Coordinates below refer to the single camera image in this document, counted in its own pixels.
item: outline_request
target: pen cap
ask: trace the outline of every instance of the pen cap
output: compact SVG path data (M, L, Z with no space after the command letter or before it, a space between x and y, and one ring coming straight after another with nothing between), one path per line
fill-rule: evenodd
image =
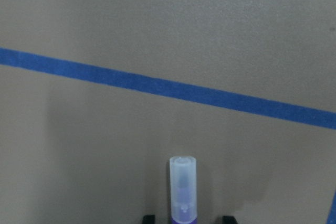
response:
M196 159L176 156L170 159L172 218L177 223L191 223L197 217Z

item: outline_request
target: cylindrical object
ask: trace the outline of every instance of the cylindrical object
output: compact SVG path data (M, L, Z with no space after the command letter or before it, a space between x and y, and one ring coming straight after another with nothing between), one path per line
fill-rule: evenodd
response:
M170 159L170 192L173 224L196 224L196 159L194 157L176 156Z

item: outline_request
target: marker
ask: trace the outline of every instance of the marker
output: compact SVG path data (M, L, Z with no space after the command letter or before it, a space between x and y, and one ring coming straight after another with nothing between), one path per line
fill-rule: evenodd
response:
M170 159L172 224L197 224L196 159Z

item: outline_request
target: blue tape strip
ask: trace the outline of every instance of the blue tape strip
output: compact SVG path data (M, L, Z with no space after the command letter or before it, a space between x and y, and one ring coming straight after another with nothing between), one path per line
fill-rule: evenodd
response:
M336 113L0 48L0 64L336 129Z
M327 224L336 224L336 194L334 195Z

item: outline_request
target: gray surface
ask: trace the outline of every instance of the gray surface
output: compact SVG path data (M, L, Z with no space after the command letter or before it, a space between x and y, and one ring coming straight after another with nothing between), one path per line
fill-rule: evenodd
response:
M0 46L336 111L334 0L0 0ZM0 66L1 223L324 223L336 131Z

